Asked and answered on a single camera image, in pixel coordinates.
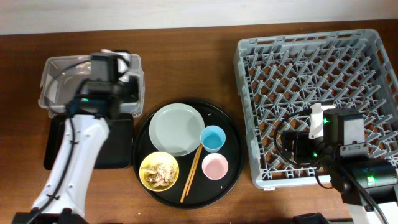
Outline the pink cup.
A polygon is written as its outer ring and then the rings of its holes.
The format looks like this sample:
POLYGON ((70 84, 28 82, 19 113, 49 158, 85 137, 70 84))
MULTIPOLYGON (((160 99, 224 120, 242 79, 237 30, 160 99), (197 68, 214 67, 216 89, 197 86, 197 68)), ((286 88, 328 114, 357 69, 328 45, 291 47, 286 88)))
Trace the pink cup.
POLYGON ((202 171, 210 180, 220 180, 228 172, 229 164, 225 156, 219 153, 211 153, 203 159, 202 171))

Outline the light blue cup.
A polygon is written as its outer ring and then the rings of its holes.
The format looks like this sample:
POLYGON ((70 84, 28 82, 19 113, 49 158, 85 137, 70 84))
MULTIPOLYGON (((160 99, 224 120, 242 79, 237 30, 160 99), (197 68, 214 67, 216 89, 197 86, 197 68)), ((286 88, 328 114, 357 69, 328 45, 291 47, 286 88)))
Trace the light blue cup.
POLYGON ((216 153, 226 142, 226 134, 219 126, 207 126, 200 134, 200 141, 207 152, 216 153))

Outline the food scraps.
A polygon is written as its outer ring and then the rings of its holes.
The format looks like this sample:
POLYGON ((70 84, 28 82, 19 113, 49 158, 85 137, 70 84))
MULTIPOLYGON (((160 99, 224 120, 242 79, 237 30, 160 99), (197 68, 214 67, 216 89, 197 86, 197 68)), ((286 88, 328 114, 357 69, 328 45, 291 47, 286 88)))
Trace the food scraps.
POLYGON ((141 168, 144 180, 155 189, 164 189, 177 180, 178 168, 174 164, 157 163, 141 168))

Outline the grey-green ceramic plate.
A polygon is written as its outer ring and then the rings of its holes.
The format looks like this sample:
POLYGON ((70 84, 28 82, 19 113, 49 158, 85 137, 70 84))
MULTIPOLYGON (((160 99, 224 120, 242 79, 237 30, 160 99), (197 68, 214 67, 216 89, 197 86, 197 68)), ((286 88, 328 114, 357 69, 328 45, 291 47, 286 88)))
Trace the grey-green ceramic plate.
POLYGON ((185 103, 172 103, 155 112, 149 124, 149 137, 158 151, 174 157, 186 156, 200 145, 204 128, 198 110, 185 103))

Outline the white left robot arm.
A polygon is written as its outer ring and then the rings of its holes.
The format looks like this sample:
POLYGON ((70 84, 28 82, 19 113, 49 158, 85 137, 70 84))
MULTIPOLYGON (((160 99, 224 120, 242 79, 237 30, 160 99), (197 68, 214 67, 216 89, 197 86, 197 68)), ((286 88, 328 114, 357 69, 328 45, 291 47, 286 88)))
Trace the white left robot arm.
POLYGON ((110 125, 124 103, 139 92, 132 55, 102 50, 86 60, 91 71, 65 104, 62 143, 47 182, 27 213, 13 223, 85 223, 85 200, 92 171, 110 125))

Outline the wooden chopstick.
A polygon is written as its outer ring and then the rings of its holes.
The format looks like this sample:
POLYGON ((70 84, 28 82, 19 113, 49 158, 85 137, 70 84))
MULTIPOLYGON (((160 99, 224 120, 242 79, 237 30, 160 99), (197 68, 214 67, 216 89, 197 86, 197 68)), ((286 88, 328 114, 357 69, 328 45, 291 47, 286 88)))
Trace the wooden chopstick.
POLYGON ((196 157, 195 157, 195 162, 194 162, 194 166, 193 166, 193 171, 192 171, 192 173, 191 173, 191 178, 190 178, 190 180, 189 180, 188 189, 187 189, 187 191, 186 191, 185 196, 188 196, 188 195, 189 195, 189 191, 190 191, 190 188, 191 188, 191 186, 192 186, 193 178, 194 178, 194 176, 195 176, 195 173, 196 173, 196 170, 197 170, 197 167, 198 167, 198 162, 199 162, 199 158, 200 158, 200 156, 201 156, 202 150, 203 150, 203 144, 200 144, 199 147, 198 147, 198 151, 197 151, 196 157))
POLYGON ((181 196, 181 198, 180 198, 180 203, 183 203, 183 201, 184 201, 184 199, 185 199, 185 197, 186 197, 185 194, 186 194, 186 191, 187 191, 187 189, 188 189, 188 183, 189 183, 189 180, 190 180, 190 178, 191 178, 191 173, 192 173, 192 171, 193 171, 193 166, 194 166, 194 162, 195 162, 195 157, 194 157, 194 160, 193 160, 193 162, 192 162, 192 165, 191 165, 191 168, 190 168, 190 172, 189 172, 189 174, 188 174, 187 181, 186 181, 185 186, 184 186, 184 189, 183 189, 182 196, 181 196))

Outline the yellow bowl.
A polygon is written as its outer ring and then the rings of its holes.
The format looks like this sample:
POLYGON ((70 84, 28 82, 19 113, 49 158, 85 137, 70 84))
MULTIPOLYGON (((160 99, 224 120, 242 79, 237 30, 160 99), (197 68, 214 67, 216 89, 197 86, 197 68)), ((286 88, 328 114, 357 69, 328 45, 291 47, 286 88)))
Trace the yellow bowl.
POLYGON ((165 190, 168 190, 169 188, 171 188, 177 182, 177 180, 169 187, 166 187, 164 189, 155 189, 155 188, 151 187, 144 180, 144 173, 143 173, 143 171, 141 171, 141 168, 147 167, 149 165, 154 165, 157 163, 174 164, 178 168, 177 179, 178 179, 178 175, 179 175, 179 166, 178 166, 178 162, 177 162, 176 158, 174 158, 172 155, 170 155, 166 152, 153 152, 153 153, 149 154, 148 156, 146 156, 144 158, 144 160, 141 162, 140 167, 139 167, 139 179, 140 179, 141 183, 148 190, 151 190, 154 192, 162 192, 162 191, 165 191, 165 190))

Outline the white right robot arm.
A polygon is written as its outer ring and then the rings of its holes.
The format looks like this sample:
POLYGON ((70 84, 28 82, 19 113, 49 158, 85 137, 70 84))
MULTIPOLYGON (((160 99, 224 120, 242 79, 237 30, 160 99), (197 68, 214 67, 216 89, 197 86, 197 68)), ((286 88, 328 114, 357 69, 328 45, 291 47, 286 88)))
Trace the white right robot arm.
POLYGON ((295 167, 323 169, 330 187, 341 194, 353 223, 397 223, 397 171, 388 161, 372 158, 362 113, 317 103, 298 112, 310 117, 309 131, 275 133, 276 151, 295 167))

